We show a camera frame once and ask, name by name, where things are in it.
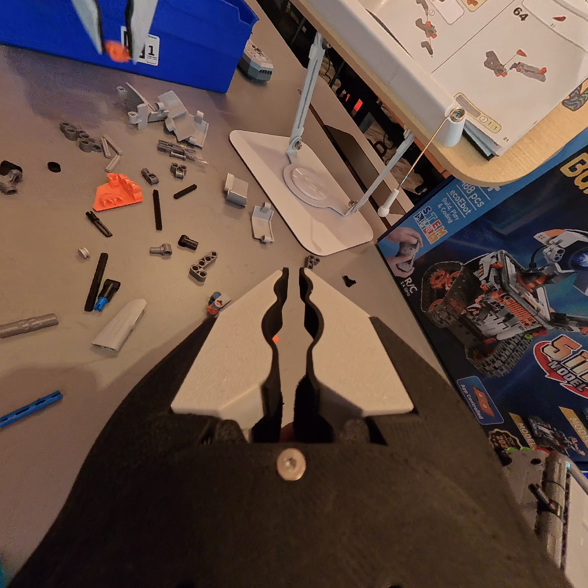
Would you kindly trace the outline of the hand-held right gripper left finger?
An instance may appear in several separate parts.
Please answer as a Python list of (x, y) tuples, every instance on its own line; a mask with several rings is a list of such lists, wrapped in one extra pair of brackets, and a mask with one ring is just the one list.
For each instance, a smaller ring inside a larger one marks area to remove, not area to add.
[(281, 330), (289, 269), (275, 271), (214, 320), (171, 409), (236, 421), (278, 435), (283, 397), (274, 337)]

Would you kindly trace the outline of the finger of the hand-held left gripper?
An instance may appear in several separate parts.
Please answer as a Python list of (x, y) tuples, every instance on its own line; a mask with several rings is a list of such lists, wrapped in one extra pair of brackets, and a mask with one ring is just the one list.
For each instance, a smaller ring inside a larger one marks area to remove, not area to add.
[(98, 1), (73, 1), (78, 17), (89, 35), (97, 53), (104, 53), (102, 14)]
[(127, 1), (126, 46), (132, 61), (138, 61), (148, 39), (158, 1)]

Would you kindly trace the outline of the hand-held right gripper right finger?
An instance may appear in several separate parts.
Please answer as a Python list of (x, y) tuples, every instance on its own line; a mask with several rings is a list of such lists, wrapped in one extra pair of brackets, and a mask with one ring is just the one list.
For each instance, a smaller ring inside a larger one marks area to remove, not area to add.
[(410, 413), (410, 399), (371, 317), (308, 269), (299, 270), (312, 342), (299, 382), (299, 434), (334, 435), (352, 419)]

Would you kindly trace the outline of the blue plastic bin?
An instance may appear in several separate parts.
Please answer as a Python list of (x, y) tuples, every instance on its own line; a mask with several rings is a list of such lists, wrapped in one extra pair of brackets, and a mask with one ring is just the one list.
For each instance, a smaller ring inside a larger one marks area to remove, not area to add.
[[(99, 1), (104, 41), (126, 46), (127, 1)], [(1, 1), (1, 43), (226, 93), (258, 16), (245, 1), (158, 1), (138, 61), (99, 54), (73, 1)]]

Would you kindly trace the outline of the black connector with blue pin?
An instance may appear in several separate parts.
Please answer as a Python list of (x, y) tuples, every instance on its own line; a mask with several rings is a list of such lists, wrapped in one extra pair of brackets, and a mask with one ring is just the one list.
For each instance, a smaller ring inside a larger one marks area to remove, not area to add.
[(102, 312), (105, 309), (106, 305), (112, 300), (114, 295), (120, 289), (120, 287), (120, 281), (107, 278), (104, 281), (102, 288), (98, 294), (93, 310)]

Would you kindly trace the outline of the dark grey bent beam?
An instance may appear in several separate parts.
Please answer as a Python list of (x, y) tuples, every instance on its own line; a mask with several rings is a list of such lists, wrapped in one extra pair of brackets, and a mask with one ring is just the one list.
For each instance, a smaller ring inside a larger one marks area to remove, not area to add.
[(208, 277), (207, 269), (217, 260), (217, 252), (209, 251), (202, 258), (191, 265), (189, 276), (194, 278), (198, 283), (204, 283)]

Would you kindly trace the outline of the light grey long bar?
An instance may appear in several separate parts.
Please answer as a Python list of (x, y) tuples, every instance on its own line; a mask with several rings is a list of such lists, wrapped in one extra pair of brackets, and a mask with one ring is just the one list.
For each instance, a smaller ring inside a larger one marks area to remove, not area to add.
[(128, 302), (92, 341), (92, 346), (112, 352), (119, 352), (146, 307), (145, 299)]

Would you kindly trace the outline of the small grey blue device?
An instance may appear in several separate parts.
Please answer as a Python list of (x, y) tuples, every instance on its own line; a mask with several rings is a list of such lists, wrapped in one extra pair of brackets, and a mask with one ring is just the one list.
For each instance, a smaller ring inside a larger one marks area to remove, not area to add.
[(273, 74), (273, 63), (251, 40), (245, 45), (238, 69), (255, 82), (268, 82)]

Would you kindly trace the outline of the medium black axle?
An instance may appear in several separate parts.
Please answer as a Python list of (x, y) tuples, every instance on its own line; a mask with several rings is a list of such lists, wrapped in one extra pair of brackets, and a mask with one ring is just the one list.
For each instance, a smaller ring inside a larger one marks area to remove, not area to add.
[(94, 305), (96, 304), (98, 298), (99, 288), (102, 284), (102, 278), (104, 276), (104, 272), (107, 266), (108, 261), (108, 254), (103, 252), (99, 256), (98, 264), (95, 269), (95, 273), (93, 275), (91, 287), (89, 289), (88, 297), (86, 298), (84, 311), (85, 312), (92, 312)]

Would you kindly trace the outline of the orange triangular panel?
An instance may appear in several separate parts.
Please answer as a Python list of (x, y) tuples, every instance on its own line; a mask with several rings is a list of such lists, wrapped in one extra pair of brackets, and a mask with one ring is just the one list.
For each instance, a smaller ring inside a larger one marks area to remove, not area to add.
[(100, 212), (143, 201), (141, 187), (124, 174), (108, 173), (107, 182), (96, 188), (93, 210)]

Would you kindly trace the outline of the white book stand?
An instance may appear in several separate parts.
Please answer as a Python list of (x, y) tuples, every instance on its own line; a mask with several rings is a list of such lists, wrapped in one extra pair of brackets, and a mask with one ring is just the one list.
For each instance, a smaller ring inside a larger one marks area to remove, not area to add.
[(359, 1), (293, 1), (316, 28), (305, 83), (290, 137), (245, 130), (230, 142), (261, 188), (310, 253), (326, 256), (373, 239), (359, 212), (386, 178), (395, 160), (354, 202), (319, 156), (302, 141), (306, 114), (325, 53), (323, 37), (384, 99), (407, 127), (404, 151), (417, 138), (441, 166), (480, 187), (506, 185), (534, 171), (587, 128), (587, 107), (558, 105), (505, 155), (484, 161), (461, 138), (465, 112), (393, 39)]

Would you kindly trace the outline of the black pin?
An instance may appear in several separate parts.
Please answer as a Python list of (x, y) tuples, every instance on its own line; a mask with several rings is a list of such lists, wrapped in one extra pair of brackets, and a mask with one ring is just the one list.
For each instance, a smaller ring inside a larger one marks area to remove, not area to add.
[(104, 223), (93, 211), (87, 211), (85, 213), (85, 217), (87, 217), (90, 223), (92, 223), (92, 225), (96, 227), (97, 230), (99, 230), (99, 232), (101, 232), (101, 234), (103, 234), (106, 238), (113, 237), (112, 232), (104, 225)]

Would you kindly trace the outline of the grey tube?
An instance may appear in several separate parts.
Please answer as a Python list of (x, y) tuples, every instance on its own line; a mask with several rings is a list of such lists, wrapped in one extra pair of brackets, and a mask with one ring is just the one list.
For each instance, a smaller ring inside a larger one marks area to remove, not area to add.
[(4, 339), (19, 334), (27, 334), (47, 327), (56, 326), (58, 324), (59, 320), (53, 313), (20, 319), (1, 325), (0, 337), (1, 339)]

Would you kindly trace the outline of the instruction booklet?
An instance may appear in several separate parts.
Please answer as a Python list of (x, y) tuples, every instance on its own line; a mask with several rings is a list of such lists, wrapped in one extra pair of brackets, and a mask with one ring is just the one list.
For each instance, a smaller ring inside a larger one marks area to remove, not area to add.
[(311, 1), (437, 140), (501, 156), (587, 78), (587, 1)]

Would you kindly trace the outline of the light grey bracket piece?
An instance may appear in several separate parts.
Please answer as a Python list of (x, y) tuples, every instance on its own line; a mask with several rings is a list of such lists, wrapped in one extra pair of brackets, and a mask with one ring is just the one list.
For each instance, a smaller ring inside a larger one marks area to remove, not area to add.
[(269, 244), (274, 242), (275, 238), (272, 231), (272, 218), (274, 210), (269, 202), (263, 202), (262, 206), (256, 205), (251, 216), (252, 234), (254, 239), (261, 243)]
[(227, 173), (224, 183), (225, 200), (242, 208), (246, 207), (248, 186), (246, 181), (237, 178), (232, 173)]

